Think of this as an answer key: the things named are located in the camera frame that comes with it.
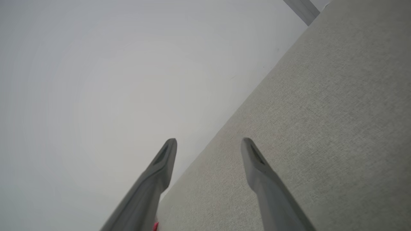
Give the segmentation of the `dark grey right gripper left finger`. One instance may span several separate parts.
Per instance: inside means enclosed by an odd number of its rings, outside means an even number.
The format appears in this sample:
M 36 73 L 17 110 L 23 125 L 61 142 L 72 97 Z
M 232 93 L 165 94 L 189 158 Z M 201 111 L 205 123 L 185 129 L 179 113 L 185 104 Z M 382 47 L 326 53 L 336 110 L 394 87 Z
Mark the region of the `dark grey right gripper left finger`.
M 161 194 L 171 182 L 176 153 L 177 140 L 166 140 L 100 231 L 152 231 Z

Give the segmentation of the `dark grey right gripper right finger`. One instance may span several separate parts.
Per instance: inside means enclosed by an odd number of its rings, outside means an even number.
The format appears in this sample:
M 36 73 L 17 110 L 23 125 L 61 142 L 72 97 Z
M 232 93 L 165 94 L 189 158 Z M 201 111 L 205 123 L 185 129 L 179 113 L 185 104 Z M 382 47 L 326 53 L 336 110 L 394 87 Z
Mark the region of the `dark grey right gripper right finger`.
M 316 231 L 250 138 L 241 141 L 248 185 L 257 195 L 264 231 Z

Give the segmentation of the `grey fabric panel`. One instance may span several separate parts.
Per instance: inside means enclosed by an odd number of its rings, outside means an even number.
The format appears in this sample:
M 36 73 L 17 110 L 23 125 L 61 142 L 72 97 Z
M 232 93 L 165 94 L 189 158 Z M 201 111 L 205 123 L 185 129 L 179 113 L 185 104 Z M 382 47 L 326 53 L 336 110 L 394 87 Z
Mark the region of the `grey fabric panel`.
M 162 199 L 160 231 L 263 231 L 251 138 L 317 231 L 411 231 L 411 0 L 332 0 Z

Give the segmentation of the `grey wall trim strip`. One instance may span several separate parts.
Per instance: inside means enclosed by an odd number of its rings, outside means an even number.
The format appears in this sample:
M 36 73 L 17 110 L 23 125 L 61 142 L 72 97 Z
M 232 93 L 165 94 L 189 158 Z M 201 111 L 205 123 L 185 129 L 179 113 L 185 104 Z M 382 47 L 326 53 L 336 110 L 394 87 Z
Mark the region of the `grey wall trim strip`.
M 301 20 L 310 26 L 320 11 L 310 0 L 283 0 Z

